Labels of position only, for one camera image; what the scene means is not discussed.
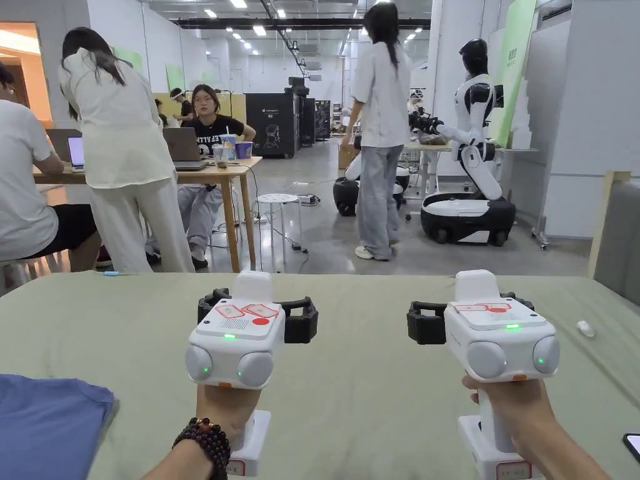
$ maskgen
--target blue cloth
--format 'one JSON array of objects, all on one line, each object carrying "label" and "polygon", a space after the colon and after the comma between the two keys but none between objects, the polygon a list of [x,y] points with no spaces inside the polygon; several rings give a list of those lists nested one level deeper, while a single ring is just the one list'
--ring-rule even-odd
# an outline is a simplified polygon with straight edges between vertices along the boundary
[{"label": "blue cloth", "polygon": [[82,380],[0,375],[0,479],[86,479],[113,402]]}]

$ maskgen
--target smartphone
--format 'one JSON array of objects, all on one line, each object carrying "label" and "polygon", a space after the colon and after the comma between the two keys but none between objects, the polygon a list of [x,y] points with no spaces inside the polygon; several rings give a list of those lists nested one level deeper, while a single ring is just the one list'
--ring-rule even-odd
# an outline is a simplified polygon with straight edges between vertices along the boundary
[{"label": "smartphone", "polygon": [[636,457],[636,460],[640,461],[640,433],[627,433],[622,437],[622,443]]}]

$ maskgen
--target white shirt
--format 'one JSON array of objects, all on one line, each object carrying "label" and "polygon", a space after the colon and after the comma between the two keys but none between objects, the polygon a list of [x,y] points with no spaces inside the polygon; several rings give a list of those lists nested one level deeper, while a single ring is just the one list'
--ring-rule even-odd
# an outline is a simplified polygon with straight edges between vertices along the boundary
[{"label": "white shirt", "polygon": [[79,113],[86,183],[92,188],[146,184],[175,174],[149,83],[128,64],[116,65],[126,85],[101,68],[96,78],[94,55],[85,49],[59,69],[64,96]]},{"label": "white shirt", "polygon": [[353,98],[365,104],[362,111],[362,145],[396,147],[409,141],[406,103],[411,81],[410,60],[396,45],[397,71],[387,45],[378,42],[358,58]]},{"label": "white shirt", "polygon": [[58,216],[33,180],[34,161],[50,155],[33,112],[0,100],[0,261],[29,257],[56,237]]}]

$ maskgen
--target black shorts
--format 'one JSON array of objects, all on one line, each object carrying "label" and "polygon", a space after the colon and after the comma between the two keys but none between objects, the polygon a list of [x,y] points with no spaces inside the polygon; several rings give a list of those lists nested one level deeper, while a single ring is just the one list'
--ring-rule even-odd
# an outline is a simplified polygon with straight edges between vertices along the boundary
[{"label": "black shorts", "polygon": [[58,216],[58,233],[53,241],[38,253],[22,260],[37,259],[63,250],[75,250],[98,231],[91,205],[72,204],[51,207]]}]

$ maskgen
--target wooden table leg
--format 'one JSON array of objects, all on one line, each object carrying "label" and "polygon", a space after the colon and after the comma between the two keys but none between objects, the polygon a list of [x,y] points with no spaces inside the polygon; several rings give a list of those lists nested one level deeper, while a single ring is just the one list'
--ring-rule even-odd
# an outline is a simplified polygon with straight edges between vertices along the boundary
[{"label": "wooden table leg", "polygon": [[238,245],[236,243],[236,219],[234,218],[234,207],[231,200],[231,180],[225,179],[220,182],[222,187],[222,202],[225,206],[225,223],[227,224],[227,242],[229,243],[229,254],[231,256],[231,268],[234,272],[240,272],[240,260],[238,259]]},{"label": "wooden table leg", "polygon": [[255,242],[253,240],[253,215],[251,214],[251,202],[249,200],[249,187],[246,183],[246,173],[240,175],[240,188],[242,189],[242,203],[244,207],[244,221],[246,226],[246,241],[249,245],[249,258],[251,270],[255,270]]}]

